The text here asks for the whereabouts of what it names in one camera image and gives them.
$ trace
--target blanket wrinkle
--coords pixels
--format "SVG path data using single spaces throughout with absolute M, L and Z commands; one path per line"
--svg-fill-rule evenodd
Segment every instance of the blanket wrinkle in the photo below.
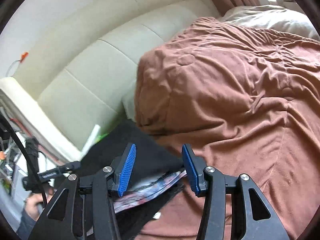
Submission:
M 137 125 L 177 156 L 190 143 L 222 173 L 249 174 L 297 239 L 320 205 L 319 66 L 318 41 L 199 18 L 141 57 Z M 136 239 L 195 239 L 204 199 L 184 183 Z

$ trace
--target white sheet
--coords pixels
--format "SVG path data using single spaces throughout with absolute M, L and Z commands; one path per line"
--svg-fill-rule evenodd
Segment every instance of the white sheet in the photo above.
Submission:
M 227 11 L 218 20 L 239 26 L 273 29 L 320 41 L 319 34 L 306 15 L 281 6 L 239 6 Z

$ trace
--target silver pivot bolt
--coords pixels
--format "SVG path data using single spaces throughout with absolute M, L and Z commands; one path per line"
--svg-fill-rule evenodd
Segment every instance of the silver pivot bolt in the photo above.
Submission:
M 249 175 L 247 175 L 247 174 L 241 174 L 240 178 L 243 179 L 243 180 L 249 180 L 250 179 Z
M 75 180 L 76 178 L 77 178 L 76 174 L 70 174 L 68 177 L 69 180 Z
M 207 167 L 205 168 L 205 171 L 210 172 L 210 173 L 214 172 L 215 170 L 216 170 L 216 169 L 215 169 L 214 167 L 212 167 L 212 166 L 207 166 Z
M 112 168 L 110 166 L 106 166 L 102 170 L 103 170 L 103 172 L 108 173 L 108 172 L 112 171 Z

